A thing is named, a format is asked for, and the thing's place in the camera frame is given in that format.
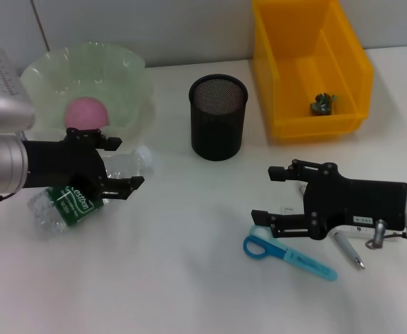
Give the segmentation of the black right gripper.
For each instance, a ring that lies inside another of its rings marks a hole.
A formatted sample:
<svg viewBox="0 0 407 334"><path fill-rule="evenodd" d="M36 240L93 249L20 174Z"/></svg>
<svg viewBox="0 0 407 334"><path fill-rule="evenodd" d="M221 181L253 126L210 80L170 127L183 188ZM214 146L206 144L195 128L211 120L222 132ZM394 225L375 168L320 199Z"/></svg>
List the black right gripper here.
<svg viewBox="0 0 407 334"><path fill-rule="evenodd" d="M270 166L271 181L306 182L303 196L304 214L272 214L252 210L253 223L268 228L274 238L309 237L324 239L337 226L376 227L378 221L386 228L405 228L407 184L353 180L342 176L332 162L317 164L294 159L287 167Z"/></svg>

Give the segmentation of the clear plastic ruler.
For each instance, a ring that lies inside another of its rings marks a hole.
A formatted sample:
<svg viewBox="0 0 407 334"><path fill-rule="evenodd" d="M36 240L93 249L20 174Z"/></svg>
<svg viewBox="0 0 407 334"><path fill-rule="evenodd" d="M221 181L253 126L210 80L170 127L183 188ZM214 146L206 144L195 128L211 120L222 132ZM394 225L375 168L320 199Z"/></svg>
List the clear plastic ruler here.
<svg viewBox="0 0 407 334"><path fill-rule="evenodd" d="M290 215L290 214L295 214L296 212L294 211L293 208L291 207L281 207L281 214L284 215ZM374 236L374 229L371 227L371 222L372 219L370 217L363 217L363 216L354 216L353 217L353 222L354 223L363 223L365 226L360 227L356 225L341 225L339 227L336 227L335 229L338 231L342 231L342 233L348 235L349 237L355 237L355 238L365 238L365 237L373 237ZM392 230L386 230L385 235L391 235L391 234L400 234L401 232L397 231L392 231Z"/></svg>

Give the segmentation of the clear water bottle green label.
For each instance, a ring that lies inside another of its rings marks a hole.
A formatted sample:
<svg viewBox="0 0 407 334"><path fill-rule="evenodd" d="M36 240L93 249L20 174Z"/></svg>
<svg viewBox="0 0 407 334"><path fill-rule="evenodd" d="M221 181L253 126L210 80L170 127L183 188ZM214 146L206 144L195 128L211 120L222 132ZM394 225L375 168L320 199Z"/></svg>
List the clear water bottle green label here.
<svg viewBox="0 0 407 334"><path fill-rule="evenodd" d="M127 154L103 158L109 178L145 177L152 172L153 156L144 145ZM109 199L89 200L80 190L72 187L49 187L28 201L28 209L40 234L55 235L66 232L98 209Z"/></svg>

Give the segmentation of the black mesh pen holder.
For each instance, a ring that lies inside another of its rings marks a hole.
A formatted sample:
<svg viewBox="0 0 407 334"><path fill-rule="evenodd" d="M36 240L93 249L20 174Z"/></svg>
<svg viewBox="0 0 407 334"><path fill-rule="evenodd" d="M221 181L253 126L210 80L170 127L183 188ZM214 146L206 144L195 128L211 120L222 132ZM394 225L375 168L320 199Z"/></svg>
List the black mesh pen holder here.
<svg viewBox="0 0 407 334"><path fill-rule="evenodd" d="M227 74L210 74L189 90L191 145L209 161L224 161L240 150L248 91Z"/></svg>

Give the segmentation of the yellow plastic bin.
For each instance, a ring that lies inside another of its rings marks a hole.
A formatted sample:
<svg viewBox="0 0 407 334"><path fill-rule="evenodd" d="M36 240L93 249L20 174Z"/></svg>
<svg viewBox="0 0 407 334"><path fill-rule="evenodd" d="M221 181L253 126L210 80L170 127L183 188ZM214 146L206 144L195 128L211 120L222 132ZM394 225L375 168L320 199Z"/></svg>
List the yellow plastic bin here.
<svg viewBox="0 0 407 334"><path fill-rule="evenodd" d="M252 0L253 74L266 132L281 143L356 131L369 115L373 67L338 0ZM314 116L318 94L337 97Z"/></svg>

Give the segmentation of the pale green wavy glass bowl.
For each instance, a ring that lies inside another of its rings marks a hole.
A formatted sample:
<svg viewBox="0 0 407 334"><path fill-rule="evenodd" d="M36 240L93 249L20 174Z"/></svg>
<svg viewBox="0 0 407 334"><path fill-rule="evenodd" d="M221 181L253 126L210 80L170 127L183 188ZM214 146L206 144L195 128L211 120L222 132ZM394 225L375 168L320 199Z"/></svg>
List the pale green wavy glass bowl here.
<svg viewBox="0 0 407 334"><path fill-rule="evenodd" d="M21 81L35 107L34 126L25 132L30 140L61 140L67 111L80 101L99 102L108 116L102 133L125 143L152 115L145 61L120 45L84 42L50 51L23 71Z"/></svg>

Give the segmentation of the silver ballpoint pen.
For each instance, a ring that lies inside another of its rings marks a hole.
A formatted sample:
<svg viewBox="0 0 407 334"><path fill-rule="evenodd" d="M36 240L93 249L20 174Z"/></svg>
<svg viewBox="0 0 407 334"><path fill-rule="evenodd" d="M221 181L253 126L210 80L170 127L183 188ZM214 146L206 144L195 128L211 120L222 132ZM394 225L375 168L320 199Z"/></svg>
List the silver ballpoint pen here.
<svg viewBox="0 0 407 334"><path fill-rule="evenodd" d="M354 266L359 271L365 269L361 257L341 230L338 230L336 228L332 229L328 233L328 235L352 266Z"/></svg>

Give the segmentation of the blue scissors with sheath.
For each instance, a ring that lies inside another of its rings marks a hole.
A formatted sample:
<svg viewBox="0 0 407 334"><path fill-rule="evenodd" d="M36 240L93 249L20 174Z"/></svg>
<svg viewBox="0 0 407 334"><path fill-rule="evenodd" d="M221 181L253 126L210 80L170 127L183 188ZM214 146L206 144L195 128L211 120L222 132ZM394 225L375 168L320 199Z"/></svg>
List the blue scissors with sheath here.
<svg viewBox="0 0 407 334"><path fill-rule="evenodd" d="M336 281L337 272L292 247L289 247L274 238L270 229L252 226L248 236L244 239L243 250L245 254L255 260L265 257L275 257L305 272L316 275L327 281Z"/></svg>

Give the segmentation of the pink peach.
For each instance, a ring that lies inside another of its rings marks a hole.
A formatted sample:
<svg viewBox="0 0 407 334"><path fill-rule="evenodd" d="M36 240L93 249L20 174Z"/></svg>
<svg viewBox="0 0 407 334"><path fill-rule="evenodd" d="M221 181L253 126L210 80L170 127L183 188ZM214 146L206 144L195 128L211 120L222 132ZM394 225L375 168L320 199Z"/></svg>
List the pink peach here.
<svg viewBox="0 0 407 334"><path fill-rule="evenodd" d="M109 125L109 115L101 101L93 97L80 97L68 104L64 123L66 127L80 130L101 129Z"/></svg>

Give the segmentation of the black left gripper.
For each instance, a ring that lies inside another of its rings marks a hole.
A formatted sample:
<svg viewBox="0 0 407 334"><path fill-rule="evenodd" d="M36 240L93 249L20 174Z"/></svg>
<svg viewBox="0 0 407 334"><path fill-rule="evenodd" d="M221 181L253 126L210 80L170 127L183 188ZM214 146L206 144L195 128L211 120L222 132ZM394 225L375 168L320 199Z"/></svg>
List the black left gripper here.
<svg viewBox="0 0 407 334"><path fill-rule="evenodd" d="M121 144L121 138L106 137L100 129L73 127L61 141L24 141L28 162L24 187L72 186L91 200L126 200L145 178L106 178L98 152L116 151Z"/></svg>

